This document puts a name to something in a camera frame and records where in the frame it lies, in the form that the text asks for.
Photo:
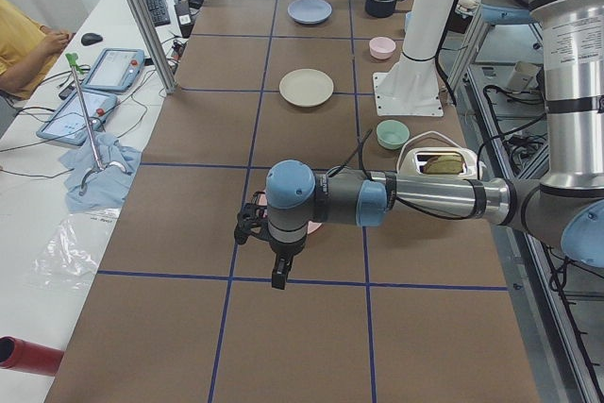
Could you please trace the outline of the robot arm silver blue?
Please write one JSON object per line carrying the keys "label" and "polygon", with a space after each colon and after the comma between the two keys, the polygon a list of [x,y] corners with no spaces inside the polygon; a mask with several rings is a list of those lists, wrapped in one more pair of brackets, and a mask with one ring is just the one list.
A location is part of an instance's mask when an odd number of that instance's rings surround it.
{"label": "robot arm silver blue", "polygon": [[482,0],[521,8],[543,30],[549,169],[539,179],[460,180],[334,170],[297,160],[266,178],[263,228],[286,285],[309,222],[376,227],[395,203],[445,219],[484,218],[526,232],[572,260],[603,263],[603,0]]}

